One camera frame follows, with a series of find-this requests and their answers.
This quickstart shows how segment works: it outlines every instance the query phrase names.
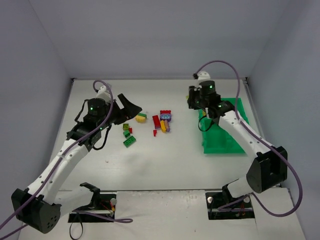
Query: gray wall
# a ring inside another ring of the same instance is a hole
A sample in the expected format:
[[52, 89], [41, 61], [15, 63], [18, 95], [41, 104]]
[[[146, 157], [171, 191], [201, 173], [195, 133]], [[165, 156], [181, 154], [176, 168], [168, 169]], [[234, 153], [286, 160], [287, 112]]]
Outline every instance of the gray wall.
[[[292, 0], [249, 80], [266, 138], [283, 145], [303, 184], [298, 217], [308, 240], [319, 239], [320, 1]], [[285, 184], [294, 201], [293, 175]]]
[[190, 78], [249, 76], [289, 0], [30, 2], [72, 77]]
[[[0, 222], [50, 159], [71, 81], [32, 6], [0, 1]], [[0, 237], [21, 226], [13, 219]], [[18, 234], [8, 239], [17, 239]]]

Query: white robotic arm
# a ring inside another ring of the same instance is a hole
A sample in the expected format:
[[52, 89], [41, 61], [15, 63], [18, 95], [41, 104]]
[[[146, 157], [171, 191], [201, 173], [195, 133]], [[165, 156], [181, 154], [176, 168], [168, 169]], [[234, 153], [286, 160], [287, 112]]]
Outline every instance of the white robotic arm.
[[[92, 149], [101, 149], [94, 145], [105, 128], [108, 128], [106, 140], [112, 124], [122, 124], [142, 111], [141, 107], [128, 101], [123, 94], [118, 95], [123, 105], [120, 109], [105, 85], [96, 92], [96, 98], [84, 101], [82, 110], [75, 118], [77, 124], [67, 133], [56, 157], [25, 190], [16, 189], [11, 196], [16, 217], [44, 234], [55, 227], [61, 216], [79, 207], [94, 208], [100, 203], [100, 189], [86, 182], [79, 182], [79, 187], [59, 197], [57, 194], [80, 160]], [[78, 121], [85, 103], [87, 115], [83, 121]]]
[[212, 121], [211, 124], [218, 125], [230, 134], [248, 155], [251, 163], [245, 176], [222, 187], [225, 201], [233, 202], [236, 198], [252, 192], [262, 193], [285, 181], [287, 165], [266, 145], [287, 159], [286, 150], [281, 146], [275, 148], [255, 133], [240, 113], [236, 114], [233, 104], [221, 100], [221, 96], [216, 93], [215, 82], [209, 78], [210, 76], [199, 77], [195, 86], [189, 86], [188, 106], [190, 109], [205, 111], [206, 117]]

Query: red lego brick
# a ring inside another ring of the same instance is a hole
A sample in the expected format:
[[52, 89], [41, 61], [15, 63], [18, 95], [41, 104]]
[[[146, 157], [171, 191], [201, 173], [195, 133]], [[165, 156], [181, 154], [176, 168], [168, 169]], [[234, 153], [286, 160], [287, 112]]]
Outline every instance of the red lego brick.
[[160, 119], [159, 119], [158, 115], [152, 116], [152, 119], [153, 119], [153, 123], [154, 123], [154, 128], [160, 129], [161, 125], [160, 125]]
[[171, 110], [160, 110], [160, 114], [171, 114]]

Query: black bracket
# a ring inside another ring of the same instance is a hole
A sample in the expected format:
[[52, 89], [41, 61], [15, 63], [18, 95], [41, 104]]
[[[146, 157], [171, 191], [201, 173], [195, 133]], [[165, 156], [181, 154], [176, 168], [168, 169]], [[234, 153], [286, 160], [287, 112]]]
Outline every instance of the black bracket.
[[[287, 151], [282, 147], [275, 148], [285, 159]], [[273, 151], [257, 153], [257, 157], [246, 174], [246, 180], [253, 191], [260, 194], [287, 179], [288, 167]]]

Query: tabletop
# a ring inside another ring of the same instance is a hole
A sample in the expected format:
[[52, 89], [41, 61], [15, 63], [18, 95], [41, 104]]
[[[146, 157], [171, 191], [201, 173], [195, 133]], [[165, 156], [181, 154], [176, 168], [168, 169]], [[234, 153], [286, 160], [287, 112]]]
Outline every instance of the tabletop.
[[[198, 112], [188, 109], [188, 87], [195, 80], [109, 80], [113, 95], [123, 93], [147, 114], [146, 123], [128, 121], [136, 142], [129, 148], [123, 144], [122, 125], [114, 125], [106, 146], [92, 150], [82, 159], [63, 184], [61, 190], [72, 190], [89, 182], [105, 191], [132, 190], [196, 190], [221, 189], [225, 184], [245, 175], [250, 161], [245, 154], [204, 154], [202, 133], [198, 129]], [[76, 80], [70, 93], [52, 157], [61, 148], [66, 132], [85, 99], [94, 98], [93, 80]], [[215, 80], [222, 98], [234, 98], [237, 81]], [[251, 127], [258, 132], [250, 102], [241, 82], [240, 98]], [[171, 110], [170, 132], [158, 131], [153, 136], [153, 115]], [[100, 146], [102, 138], [96, 143]]]
[[[258, 195], [268, 209], [284, 213], [292, 208], [286, 188], [270, 188]], [[80, 240], [304, 240], [296, 214], [273, 217], [251, 198], [255, 218], [208, 220], [204, 190], [120, 191], [115, 218], [133, 222], [83, 223]], [[47, 234], [32, 227], [21, 230], [19, 240], [70, 240], [68, 215]], [[72, 236], [81, 234], [74, 223]]]

